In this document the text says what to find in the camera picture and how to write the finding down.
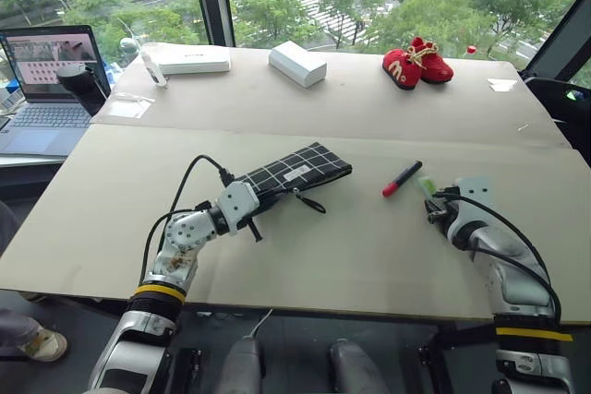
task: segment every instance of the red marker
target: red marker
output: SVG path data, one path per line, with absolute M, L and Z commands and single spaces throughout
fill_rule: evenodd
M 423 166 L 422 161 L 416 161 L 415 163 L 413 163 L 411 166 L 402 171 L 398 175 L 398 177 L 394 179 L 393 182 L 387 184 L 386 187 L 381 190 L 381 194 L 384 197 L 389 197 L 392 194 L 394 194 L 396 190 L 403 185 L 404 182 L 410 179 L 414 173 L 421 169 L 421 166 Z

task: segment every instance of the laptop screen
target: laptop screen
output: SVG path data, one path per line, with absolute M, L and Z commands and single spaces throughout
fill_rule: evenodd
M 84 62 L 103 90 L 109 85 L 90 27 L 43 27 L 0 30 L 8 62 L 28 101 L 75 101 L 58 82 L 55 71 Z

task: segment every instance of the laptop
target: laptop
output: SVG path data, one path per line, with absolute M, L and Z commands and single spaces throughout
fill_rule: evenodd
M 90 26 L 0 30 L 0 42 L 26 104 L 0 129 L 0 153 L 67 156 L 90 115 L 58 82 L 55 71 L 84 62 L 111 92 Z

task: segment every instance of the person's foot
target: person's foot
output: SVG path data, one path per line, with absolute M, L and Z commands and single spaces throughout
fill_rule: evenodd
M 66 352 L 67 340 L 59 332 L 40 327 L 37 336 L 19 348 L 32 360 L 55 362 Z

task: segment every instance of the yellow band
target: yellow band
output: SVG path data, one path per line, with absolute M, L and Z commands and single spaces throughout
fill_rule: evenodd
M 521 336 L 521 337 L 535 337 L 538 339 L 573 341 L 573 336 L 570 334 L 562 334 L 555 331 L 545 331 L 542 329 L 529 328 L 497 328 L 498 336 Z
M 181 304 L 183 304 L 185 302 L 185 295 L 182 294 L 180 291 L 175 290 L 173 288 L 168 288 L 167 286 L 161 286 L 161 285 L 141 285 L 136 289 L 136 291 L 134 292 L 134 295 L 139 294 L 139 293 L 144 293 L 146 291 L 155 291 L 157 293 L 164 293 L 164 294 L 172 295 L 173 297 L 180 300 Z

